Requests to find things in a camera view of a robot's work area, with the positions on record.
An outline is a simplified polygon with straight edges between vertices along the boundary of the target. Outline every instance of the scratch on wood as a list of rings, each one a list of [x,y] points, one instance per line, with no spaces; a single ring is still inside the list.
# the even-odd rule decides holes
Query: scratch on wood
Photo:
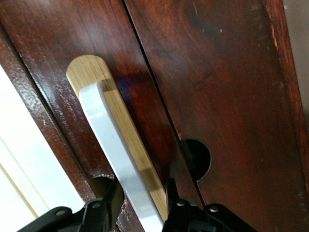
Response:
[[[193,3],[193,5],[194,5],[195,14],[197,15],[197,6],[195,5],[195,2],[194,2],[194,1],[192,1],[192,3]]]
[[[269,5],[268,5],[268,4],[265,5],[265,9],[266,9],[267,14],[268,14],[268,17],[269,17],[269,19],[270,19],[270,26],[271,26],[271,35],[272,35],[272,39],[273,39],[273,41],[274,41],[276,50],[277,50],[277,52],[278,52],[279,50],[278,50],[277,38],[276,38],[276,34],[275,34],[275,28],[274,28],[274,25],[273,25],[273,21],[272,21],[272,17],[271,17],[271,11],[270,11],[270,8],[269,8]]]

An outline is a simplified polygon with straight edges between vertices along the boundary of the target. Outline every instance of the dark wooden door panel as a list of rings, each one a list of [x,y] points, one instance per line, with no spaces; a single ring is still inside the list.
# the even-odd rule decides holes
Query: dark wooden door panel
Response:
[[[26,67],[15,53],[2,28],[0,28],[0,64],[82,199],[86,202],[95,198],[95,189],[91,188],[93,187],[91,181],[80,167],[70,145],[53,120],[49,107],[44,104],[44,99],[35,88],[35,84],[31,82]]]
[[[282,4],[125,2],[179,138],[210,150],[205,202],[258,231],[308,231],[308,137]]]
[[[162,182],[173,176],[181,196],[198,199],[120,0],[5,0],[0,3],[0,20],[91,178],[112,178],[113,172],[65,75],[68,64],[84,54],[106,60]],[[141,230],[133,218],[128,205],[120,219],[122,230]]]

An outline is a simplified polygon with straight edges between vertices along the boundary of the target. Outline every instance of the white wall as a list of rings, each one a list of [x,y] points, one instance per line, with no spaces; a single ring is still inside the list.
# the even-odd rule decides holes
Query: white wall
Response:
[[[0,231],[15,232],[57,206],[83,205],[0,66]]]

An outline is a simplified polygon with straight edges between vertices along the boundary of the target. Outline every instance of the circular hole in door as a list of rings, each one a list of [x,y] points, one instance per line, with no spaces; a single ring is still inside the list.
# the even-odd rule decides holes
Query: circular hole in door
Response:
[[[180,141],[180,148],[193,180],[198,181],[210,168],[210,151],[202,142],[194,139]]]

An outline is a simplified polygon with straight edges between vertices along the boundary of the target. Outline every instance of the wooden door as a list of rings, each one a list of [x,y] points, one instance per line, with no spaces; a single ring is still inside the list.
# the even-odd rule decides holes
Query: wooden door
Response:
[[[198,181],[205,203],[258,231],[309,230],[308,137],[280,0],[6,0],[0,12],[90,178],[112,171],[65,78],[84,54],[107,61],[162,181],[174,176],[180,195],[198,199],[177,139],[199,140],[211,153]]]
[[[258,231],[308,231],[308,137],[282,2],[125,2],[179,139],[211,153],[204,202]]]
[[[6,0],[0,19],[1,64],[84,200],[113,178],[66,79],[69,63],[85,54],[106,60],[162,182],[173,176],[180,195],[198,199],[122,1]],[[119,229],[142,231],[129,204]]]

